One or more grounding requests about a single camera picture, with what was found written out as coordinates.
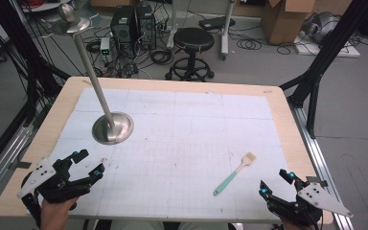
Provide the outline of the metal pole stand round base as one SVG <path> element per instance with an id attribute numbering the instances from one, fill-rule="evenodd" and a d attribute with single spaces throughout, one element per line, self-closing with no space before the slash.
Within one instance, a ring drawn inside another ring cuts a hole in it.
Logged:
<path id="1" fill-rule="evenodd" d="M 69 4 L 59 4 L 57 14 L 59 15 L 59 20 L 52 24 L 52 31 L 55 35 L 70 35 L 73 38 L 103 110 L 103 116 L 98 118 L 92 126 L 93 138 L 98 143 L 104 145 L 114 145 L 124 142 L 134 129 L 133 120 L 124 112 L 110 111 L 104 92 L 82 41 L 81 34 L 92 28 L 92 20 L 87 17 L 78 16 L 76 10 Z"/>

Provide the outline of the aluminium rail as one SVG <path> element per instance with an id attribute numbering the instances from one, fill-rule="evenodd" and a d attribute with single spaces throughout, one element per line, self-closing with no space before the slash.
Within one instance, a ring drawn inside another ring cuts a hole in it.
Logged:
<path id="1" fill-rule="evenodd" d="M 311 138 L 311 135 L 306 128 L 307 115 L 304 109 L 296 108 L 293 105 L 289 108 L 294 117 L 295 123 L 299 128 L 316 175 L 322 180 L 326 180 L 328 182 L 326 190 L 335 197 L 337 201 L 341 202 L 342 199 L 335 186 L 334 179 L 322 154 L 321 148 L 319 147 L 317 140 L 315 138 Z M 337 226 L 338 230 L 355 230 L 351 219 L 340 214 L 333 214 L 333 223 Z"/>
<path id="2" fill-rule="evenodd" d="M 34 127 L 21 126 L 9 136 L 0 150 L 0 184 L 7 173 L 13 172 L 20 162 L 20 155 L 33 139 Z"/>

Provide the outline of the brown cardboard box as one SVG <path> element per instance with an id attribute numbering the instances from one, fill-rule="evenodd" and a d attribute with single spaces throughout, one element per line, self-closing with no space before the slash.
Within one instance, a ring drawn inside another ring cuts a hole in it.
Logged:
<path id="1" fill-rule="evenodd" d="M 315 0 L 266 0 L 261 25 L 267 41 L 274 45 L 293 42 L 314 4 Z"/>

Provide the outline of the grey tape strip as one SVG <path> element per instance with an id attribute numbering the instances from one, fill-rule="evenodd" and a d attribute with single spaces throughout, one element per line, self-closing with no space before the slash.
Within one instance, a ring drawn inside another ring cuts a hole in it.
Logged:
<path id="1" fill-rule="evenodd" d="M 328 182 L 326 180 L 321 180 L 316 176 L 306 176 L 309 183 L 318 183 L 322 188 L 328 187 Z"/>
<path id="2" fill-rule="evenodd" d="M 8 165 L 8 169 L 14 171 L 15 169 L 29 169 L 31 162 L 12 162 Z"/>

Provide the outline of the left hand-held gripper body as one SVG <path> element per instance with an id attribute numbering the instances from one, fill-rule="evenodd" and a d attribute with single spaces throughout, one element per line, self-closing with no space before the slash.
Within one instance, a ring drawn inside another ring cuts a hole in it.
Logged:
<path id="1" fill-rule="evenodd" d="M 47 157 L 42 158 L 16 196 L 25 198 L 31 192 L 38 192 L 49 203 L 61 203 L 88 194 L 92 187 L 89 176 L 75 181 L 69 180 L 69 169 L 79 162 L 77 157 L 66 157 L 52 164 Z"/>

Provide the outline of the white round table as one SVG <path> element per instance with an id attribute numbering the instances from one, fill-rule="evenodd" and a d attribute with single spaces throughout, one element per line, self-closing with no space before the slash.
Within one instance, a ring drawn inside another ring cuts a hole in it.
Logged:
<path id="1" fill-rule="evenodd" d="M 69 3 L 71 0 L 20 0 L 23 12 L 44 12 L 55 9 L 60 4 Z"/>

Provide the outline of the person's left hand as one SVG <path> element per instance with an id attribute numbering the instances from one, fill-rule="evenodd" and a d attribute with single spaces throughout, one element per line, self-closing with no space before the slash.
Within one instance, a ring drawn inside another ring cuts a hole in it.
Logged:
<path id="1" fill-rule="evenodd" d="M 65 230 L 69 217 L 69 210 L 78 198 L 66 200 L 61 203 L 42 201 L 40 230 Z"/>

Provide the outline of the person's right hand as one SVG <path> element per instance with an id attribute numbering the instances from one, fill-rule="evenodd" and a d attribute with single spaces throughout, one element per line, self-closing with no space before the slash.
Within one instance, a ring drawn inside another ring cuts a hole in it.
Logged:
<path id="1" fill-rule="evenodd" d="M 294 225 L 290 222 L 284 221 L 283 222 L 283 227 L 285 230 L 303 230 L 301 227 Z"/>

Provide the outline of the flat black case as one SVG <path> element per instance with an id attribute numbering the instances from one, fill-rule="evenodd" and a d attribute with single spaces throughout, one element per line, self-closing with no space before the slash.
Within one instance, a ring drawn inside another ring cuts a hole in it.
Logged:
<path id="1" fill-rule="evenodd" d="M 198 25 L 206 31 L 224 29 L 226 25 L 226 17 L 221 16 L 221 17 L 200 20 L 198 22 Z"/>

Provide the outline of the small white power supply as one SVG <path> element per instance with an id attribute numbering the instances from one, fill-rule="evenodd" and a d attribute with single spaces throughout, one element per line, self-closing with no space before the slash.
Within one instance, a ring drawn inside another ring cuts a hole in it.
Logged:
<path id="1" fill-rule="evenodd" d="M 105 63 L 109 63 L 111 61 L 110 38 L 109 37 L 102 37 L 101 38 L 100 51 L 101 51 L 101 54 L 102 54 L 103 61 Z"/>

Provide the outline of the green-handled pastry brush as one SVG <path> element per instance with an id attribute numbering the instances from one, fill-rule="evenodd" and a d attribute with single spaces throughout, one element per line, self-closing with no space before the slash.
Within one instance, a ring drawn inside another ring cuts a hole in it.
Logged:
<path id="1" fill-rule="evenodd" d="M 213 196 L 220 195 L 223 190 L 230 184 L 230 182 L 236 177 L 236 175 L 246 166 L 250 166 L 256 160 L 257 156 L 249 152 L 242 159 L 240 165 L 228 175 L 213 191 Z"/>

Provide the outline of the black metal frame struts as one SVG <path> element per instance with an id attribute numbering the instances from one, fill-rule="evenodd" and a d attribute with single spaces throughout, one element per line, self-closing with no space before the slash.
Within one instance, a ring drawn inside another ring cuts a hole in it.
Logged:
<path id="1" fill-rule="evenodd" d="M 295 86 L 287 97 L 294 107 L 302 108 L 305 99 L 310 98 L 306 130 L 312 139 L 315 139 L 314 124 L 322 77 L 367 14 L 368 0 L 352 0 L 310 67 L 299 77 L 280 85 L 282 90 Z"/>

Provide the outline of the white metal stand frame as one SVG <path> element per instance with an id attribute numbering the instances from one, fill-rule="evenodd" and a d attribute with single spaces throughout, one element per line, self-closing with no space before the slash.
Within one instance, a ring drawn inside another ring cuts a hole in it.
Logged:
<path id="1" fill-rule="evenodd" d="M 228 7 L 226 11 L 226 15 L 224 16 L 224 25 L 223 29 L 221 31 L 221 57 L 223 60 L 226 60 L 228 54 L 229 54 L 229 45 L 228 45 L 228 39 L 229 39 L 229 27 L 230 27 L 230 21 L 233 9 L 235 7 L 236 0 L 228 0 Z M 178 24 L 176 23 L 176 15 L 178 11 L 178 0 L 172 0 L 172 27 L 170 30 L 169 38 L 166 47 L 168 49 L 172 49 L 173 44 L 173 36 L 177 31 Z"/>

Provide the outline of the white flat board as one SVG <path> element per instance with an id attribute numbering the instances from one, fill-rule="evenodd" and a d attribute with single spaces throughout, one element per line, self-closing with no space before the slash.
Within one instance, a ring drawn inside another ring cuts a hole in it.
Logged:
<path id="1" fill-rule="evenodd" d="M 309 36 L 299 33 L 294 39 L 294 48 L 298 55 L 317 56 L 320 52 L 319 45 Z M 339 58 L 359 58 L 359 51 L 349 42 L 347 42 L 337 55 Z"/>

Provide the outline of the white gridded table mat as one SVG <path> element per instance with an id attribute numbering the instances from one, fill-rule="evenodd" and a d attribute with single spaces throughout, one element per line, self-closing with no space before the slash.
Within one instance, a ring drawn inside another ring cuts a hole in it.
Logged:
<path id="1" fill-rule="evenodd" d="M 83 195 L 74 216 L 116 219 L 272 220 L 259 194 L 265 182 L 273 194 L 295 198 L 279 175 L 287 167 L 274 117 L 264 96 L 107 89 L 110 107 L 127 113 L 132 134 L 102 145 L 92 126 L 102 110 L 84 89 L 51 161 L 87 150 L 70 170 L 79 179 L 103 163 L 103 178 Z M 220 195 L 215 188 L 249 152 L 257 158 Z"/>

